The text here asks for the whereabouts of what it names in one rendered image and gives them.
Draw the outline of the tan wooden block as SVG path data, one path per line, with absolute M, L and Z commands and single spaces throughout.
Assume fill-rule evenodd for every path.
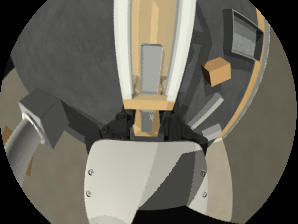
M 211 87 L 231 79 L 230 63 L 221 57 L 201 64 L 201 68 L 205 80 Z

